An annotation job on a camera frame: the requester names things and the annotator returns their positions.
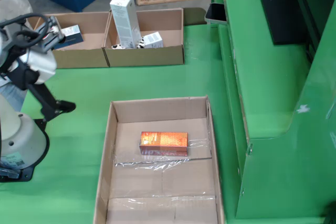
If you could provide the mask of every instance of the orange product box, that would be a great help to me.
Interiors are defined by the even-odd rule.
[[[142,155],[187,156],[188,133],[186,132],[141,132]]]

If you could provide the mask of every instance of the green metal cabinet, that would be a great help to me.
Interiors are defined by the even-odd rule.
[[[272,44],[260,0],[223,2],[228,22],[218,31],[241,178],[239,195],[223,192],[236,204],[226,217],[319,217],[336,200],[336,4],[310,66],[301,45]]]

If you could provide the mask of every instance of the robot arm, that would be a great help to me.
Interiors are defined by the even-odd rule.
[[[25,26],[26,18],[33,16],[45,21],[36,31]],[[53,16],[31,13],[0,23],[0,75],[20,89],[31,91],[42,105],[45,121],[76,108],[74,103],[55,100],[44,85],[57,67],[51,49],[63,40]]]
[[[36,31],[25,26],[26,18],[33,16],[45,21]],[[52,16],[32,13],[0,22],[0,78],[30,90],[44,115],[37,122],[16,113],[0,95],[0,182],[29,181],[49,149],[45,122],[76,108],[72,102],[56,100],[44,84],[57,68],[51,50],[64,38]]]

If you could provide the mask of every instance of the open cardboard box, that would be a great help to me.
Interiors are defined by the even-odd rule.
[[[111,67],[181,65],[183,56],[183,9],[145,10],[137,12],[141,36],[158,31],[163,39],[163,48],[118,49],[119,37],[110,16],[104,50]]]
[[[142,159],[140,149],[133,148],[139,148],[141,131],[184,131],[203,144],[178,160],[167,156]],[[224,224],[220,188],[207,97],[111,103],[94,224]]]
[[[83,42],[53,50],[57,68],[109,67],[103,51],[103,42],[110,12],[49,14],[57,17],[61,28],[79,25]],[[39,19],[35,29],[43,24]]]
[[[183,25],[205,24],[202,8],[137,12],[142,35],[159,31],[164,48],[113,50],[119,43],[111,12],[49,14],[62,28],[79,25],[84,41],[54,50],[58,68],[179,65],[184,63]],[[38,28],[43,20],[30,18]]]

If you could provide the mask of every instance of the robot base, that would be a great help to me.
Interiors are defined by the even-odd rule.
[[[39,129],[43,132],[43,134],[46,138],[46,148],[45,148],[42,156],[32,165],[30,165],[30,166],[28,166],[24,169],[21,169],[21,170],[16,170],[15,172],[18,172],[20,174],[18,179],[13,179],[13,178],[5,177],[5,176],[0,176],[0,183],[30,181],[31,178],[33,177],[35,166],[37,166],[47,155],[47,153],[49,151],[49,146],[50,146],[49,137],[48,137],[47,133],[45,132],[47,123],[42,119],[36,119],[34,121],[35,121],[36,125],[39,127]]]

